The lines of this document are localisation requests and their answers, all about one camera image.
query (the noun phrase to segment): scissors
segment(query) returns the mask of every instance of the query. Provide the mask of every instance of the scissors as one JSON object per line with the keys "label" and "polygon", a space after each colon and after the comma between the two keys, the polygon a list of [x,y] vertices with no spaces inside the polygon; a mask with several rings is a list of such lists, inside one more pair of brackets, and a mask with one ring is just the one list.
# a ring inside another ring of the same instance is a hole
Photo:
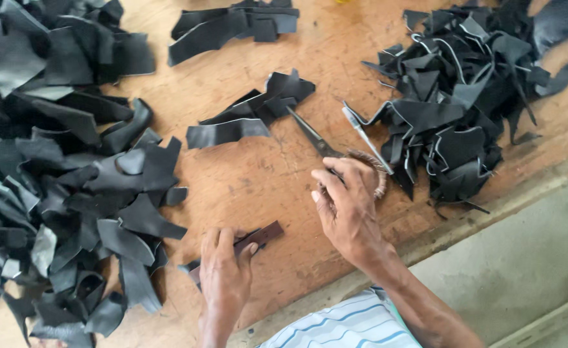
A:
{"label": "scissors", "polygon": [[[297,115],[297,113],[294,112],[294,110],[291,107],[286,106],[286,109],[288,110],[288,112],[291,115],[293,115],[294,120],[297,122],[297,124],[299,125],[299,127],[301,128],[303,133],[305,134],[305,137],[308,140],[310,140],[310,143],[312,144],[312,146],[314,146],[314,148],[319,153],[319,155],[321,155],[323,158],[324,157],[336,157],[336,158],[349,157],[349,158],[352,158],[352,159],[359,160],[359,161],[365,163],[366,165],[372,167],[379,177],[379,186],[376,187],[376,189],[374,190],[374,199],[380,199],[385,194],[388,170],[381,164],[381,161],[379,159],[377,159],[376,157],[374,157],[370,154],[367,154],[364,151],[360,151],[360,150],[348,149],[346,151],[346,154],[343,154],[340,151],[334,150],[333,147],[331,147],[326,142],[326,140],[324,138],[322,138],[320,136],[320,134],[312,128],[312,126],[310,126],[307,122],[305,122],[305,120],[303,118],[301,118],[301,116]],[[340,178],[342,183],[344,185],[346,185],[346,182],[344,182],[344,178],[342,178],[342,174],[338,173],[337,171],[335,171],[333,169],[328,169],[328,171],[331,172],[332,174],[334,174],[335,176],[337,176],[338,178]]]}

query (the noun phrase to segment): gray floor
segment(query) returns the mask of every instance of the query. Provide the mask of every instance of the gray floor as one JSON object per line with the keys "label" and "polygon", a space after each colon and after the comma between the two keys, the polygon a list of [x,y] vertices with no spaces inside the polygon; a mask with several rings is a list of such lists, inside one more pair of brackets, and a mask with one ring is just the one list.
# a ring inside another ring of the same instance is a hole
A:
{"label": "gray floor", "polygon": [[[411,270],[486,344],[517,331],[568,301],[568,186]],[[568,329],[534,347],[568,347]]]}

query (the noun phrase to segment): striped shirt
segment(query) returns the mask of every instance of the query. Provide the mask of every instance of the striped shirt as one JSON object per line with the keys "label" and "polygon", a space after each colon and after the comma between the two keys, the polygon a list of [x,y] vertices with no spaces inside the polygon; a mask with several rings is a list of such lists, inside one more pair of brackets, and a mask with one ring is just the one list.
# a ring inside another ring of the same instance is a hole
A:
{"label": "striped shirt", "polygon": [[419,348],[385,291],[371,287],[288,325],[259,348]]}

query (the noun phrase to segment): wooden workbench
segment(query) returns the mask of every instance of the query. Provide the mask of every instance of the wooden workbench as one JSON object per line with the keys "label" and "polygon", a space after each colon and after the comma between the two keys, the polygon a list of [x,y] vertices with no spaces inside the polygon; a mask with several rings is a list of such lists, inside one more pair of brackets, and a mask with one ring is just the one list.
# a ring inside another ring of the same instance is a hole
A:
{"label": "wooden workbench", "polygon": [[[272,71],[289,73],[295,67],[303,79],[316,84],[316,92],[297,111],[338,150],[366,149],[340,111],[342,100],[370,116],[394,97],[392,90],[377,83],[379,76],[359,61],[375,61],[380,49],[409,43],[401,19],[404,9],[428,11],[452,3],[297,0],[294,4],[301,10],[301,18],[296,34],[282,35],[270,44],[255,44],[251,38],[233,39],[219,51],[168,67],[169,33],[181,9],[224,7],[230,2],[121,2],[125,7],[122,27],[149,34],[157,71],[125,78],[106,90],[148,102],[156,113],[153,126],[166,139],[164,144],[170,136],[184,141],[187,126],[218,114],[249,90],[263,91]],[[549,54],[545,67],[556,72],[566,61],[568,43],[561,52]],[[539,123],[534,131],[543,138],[513,147],[505,134],[500,140],[505,161],[474,198],[476,203],[495,201],[536,173],[568,159],[568,88],[535,103],[533,109]],[[524,130],[533,130],[528,117],[521,121]],[[153,315],[141,307],[129,310],[121,326],[107,339],[100,339],[98,347],[193,346],[201,295],[176,265],[199,257],[200,241],[209,226],[252,230],[279,220],[286,232],[252,261],[252,295],[238,322],[240,328],[353,271],[324,237],[310,197],[315,187],[310,171],[321,167],[321,158],[290,117],[274,122],[270,131],[271,138],[245,138],[202,150],[187,150],[184,145],[176,174],[181,178],[180,185],[190,187],[189,196],[181,206],[164,209],[164,215],[188,227],[188,233],[181,241],[166,241],[171,263],[156,276],[164,307]],[[367,132],[378,147],[387,138],[381,125]],[[394,185],[379,202],[380,225],[396,247],[410,248],[419,237],[441,225],[427,201],[427,176],[422,173],[414,202]],[[463,210],[448,212],[458,216]],[[114,262],[109,271],[109,287],[118,288]],[[17,347],[23,344],[21,340],[9,310],[0,301],[0,347]]]}

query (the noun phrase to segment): person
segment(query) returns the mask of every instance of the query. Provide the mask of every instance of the person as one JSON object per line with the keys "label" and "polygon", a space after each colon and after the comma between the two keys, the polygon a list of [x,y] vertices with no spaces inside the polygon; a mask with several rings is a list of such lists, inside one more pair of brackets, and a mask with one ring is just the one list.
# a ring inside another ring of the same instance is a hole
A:
{"label": "person", "polygon": [[[308,314],[259,347],[483,347],[480,338],[404,265],[377,223],[373,170],[348,158],[324,158],[327,170],[312,177],[326,188],[312,198],[323,231],[342,256],[378,286],[332,308]],[[234,228],[211,228],[202,243],[200,281],[204,295],[198,321],[201,348],[220,348],[233,331],[252,282],[250,260],[258,245],[234,256]]]}

